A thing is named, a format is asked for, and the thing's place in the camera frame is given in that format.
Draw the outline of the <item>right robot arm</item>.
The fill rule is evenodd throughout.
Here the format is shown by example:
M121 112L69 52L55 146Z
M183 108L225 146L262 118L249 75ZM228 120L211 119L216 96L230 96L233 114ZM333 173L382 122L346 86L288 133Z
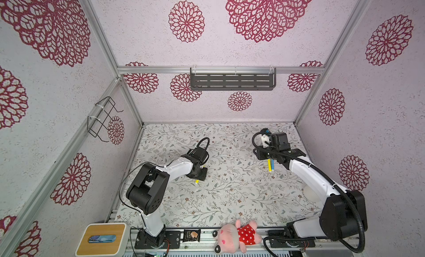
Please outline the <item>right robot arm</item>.
M314 165L307 154L292 148L286 133L267 128L252 136L253 153L259 160L273 160L297 175L323 205L316 217L290 224L298 238L327 238L339 241L357 235L365 241L367 231L364 195L340 185Z

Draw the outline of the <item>small dark snack packet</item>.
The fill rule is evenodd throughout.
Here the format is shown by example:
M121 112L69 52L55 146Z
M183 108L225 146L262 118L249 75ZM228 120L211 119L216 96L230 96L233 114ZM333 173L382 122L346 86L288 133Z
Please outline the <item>small dark snack packet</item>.
M182 242L200 242L201 229L185 229Z

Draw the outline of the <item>dark grey wall shelf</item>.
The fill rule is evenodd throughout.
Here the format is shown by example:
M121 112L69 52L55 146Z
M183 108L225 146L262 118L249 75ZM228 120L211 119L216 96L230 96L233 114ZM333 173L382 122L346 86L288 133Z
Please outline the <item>dark grey wall shelf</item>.
M276 74L268 73L210 73L190 68L190 88L193 91L272 91Z

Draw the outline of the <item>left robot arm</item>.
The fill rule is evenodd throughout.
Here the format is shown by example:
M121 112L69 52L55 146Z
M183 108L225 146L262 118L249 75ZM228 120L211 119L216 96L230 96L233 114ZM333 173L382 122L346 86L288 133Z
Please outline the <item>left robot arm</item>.
M165 224L157 212L168 184L181 176L204 181L208 169L204 166L209 153L200 146L189 150L168 165L158 166L145 163L126 191L126 198L132 207L141 211L144 232L150 239L162 240Z

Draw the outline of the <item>pink pig plush toy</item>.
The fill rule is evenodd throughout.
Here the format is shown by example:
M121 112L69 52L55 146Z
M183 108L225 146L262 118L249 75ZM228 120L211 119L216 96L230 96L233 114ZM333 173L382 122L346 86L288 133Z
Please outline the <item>pink pig plush toy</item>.
M255 221L250 221L243 226L238 219L235 224L226 224L219 230L215 230L212 234L216 240L214 252L218 255L223 253L234 254L238 250L246 253L247 246L262 242L262 237L257 233L257 227Z

